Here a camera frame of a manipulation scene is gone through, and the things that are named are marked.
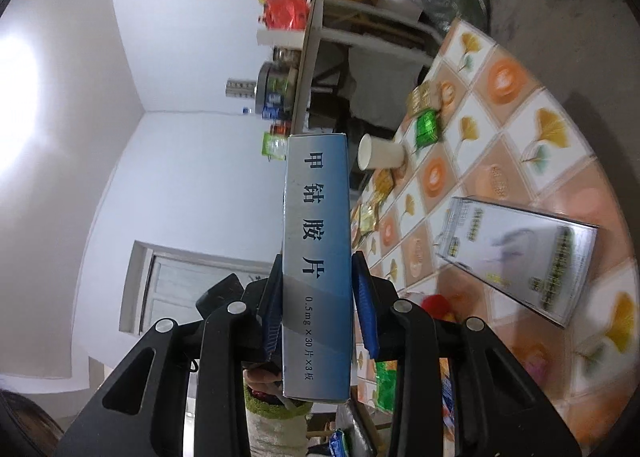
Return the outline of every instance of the white wall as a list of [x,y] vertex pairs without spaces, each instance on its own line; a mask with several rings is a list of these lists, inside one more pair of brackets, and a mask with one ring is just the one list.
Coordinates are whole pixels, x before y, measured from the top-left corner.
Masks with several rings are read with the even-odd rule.
[[255,41],[257,0],[113,0],[147,111],[238,113],[227,78],[255,78],[270,49]]
[[0,174],[0,373],[69,378],[86,237],[143,109],[111,0],[12,0],[5,40],[31,52],[37,114]]
[[98,211],[82,265],[74,332],[110,367],[135,338],[118,331],[134,241],[272,262],[282,245],[283,161],[260,155],[253,116],[146,113]]

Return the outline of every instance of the green snack package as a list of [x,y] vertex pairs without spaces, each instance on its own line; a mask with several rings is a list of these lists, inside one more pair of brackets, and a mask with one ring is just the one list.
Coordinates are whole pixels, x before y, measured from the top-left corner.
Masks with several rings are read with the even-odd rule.
[[396,402],[396,374],[398,363],[396,361],[376,361],[376,408],[393,412]]
[[438,111],[428,110],[415,120],[415,148],[420,150],[437,143],[440,138]]
[[289,138],[265,132],[262,137],[262,155],[269,160],[285,161],[287,159],[287,146]]

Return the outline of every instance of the metal screw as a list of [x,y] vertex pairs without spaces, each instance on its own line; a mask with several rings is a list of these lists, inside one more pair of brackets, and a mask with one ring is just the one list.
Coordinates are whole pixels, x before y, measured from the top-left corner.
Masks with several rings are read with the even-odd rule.
[[244,311],[246,311],[246,304],[241,301],[231,302],[226,307],[226,310],[231,314],[242,314]]
[[396,300],[394,302],[394,309],[398,312],[411,311],[413,304],[408,300]]
[[479,318],[472,316],[471,318],[466,319],[466,328],[468,328],[469,331],[480,332],[484,329],[484,322]]
[[162,318],[162,320],[158,320],[156,323],[156,331],[158,332],[169,332],[173,328],[174,322],[168,318]]

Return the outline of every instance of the light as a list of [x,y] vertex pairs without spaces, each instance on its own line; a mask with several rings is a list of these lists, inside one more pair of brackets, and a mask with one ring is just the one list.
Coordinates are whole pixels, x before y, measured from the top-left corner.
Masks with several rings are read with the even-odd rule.
[[16,38],[0,40],[0,172],[33,133],[38,72],[30,48]]
[[190,412],[184,418],[184,433],[182,435],[182,457],[193,457],[193,442],[195,440],[195,419]]

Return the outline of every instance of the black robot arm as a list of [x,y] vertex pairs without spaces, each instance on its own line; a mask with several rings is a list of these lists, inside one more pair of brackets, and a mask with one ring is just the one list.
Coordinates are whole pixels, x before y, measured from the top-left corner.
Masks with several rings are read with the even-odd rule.
[[[456,455],[581,455],[544,393],[481,319],[434,320],[399,299],[389,281],[371,277],[362,253],[354,254],[352,268],[365,345],[376,361],[398,361],[389,455],[442,455],[439,358],[450,363]],[[149,329],[68,429],[56,457],[182,455],[196,361],[194,457],[250,457],[242,366],[278,365],[280,256],[268,279],[242,290],[230,275],[198,310],[200,322],[164,319]]]

